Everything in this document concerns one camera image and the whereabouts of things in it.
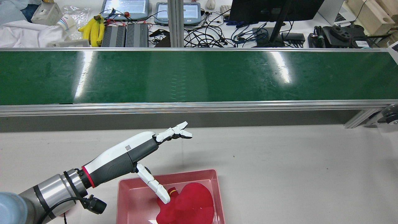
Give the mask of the white grey left robot hand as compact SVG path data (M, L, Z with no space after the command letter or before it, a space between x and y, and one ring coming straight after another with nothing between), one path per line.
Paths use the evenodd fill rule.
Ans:
M187 122L180 123L156 134L152 131L135 136L107 149L95 159L82 166L79 175L85 188L95 188L100 184L128 173L137 173L164 204L170 202L167 190L150 174L140 160L155 152L165 141L178 138L191 139L192 133L185 130Z

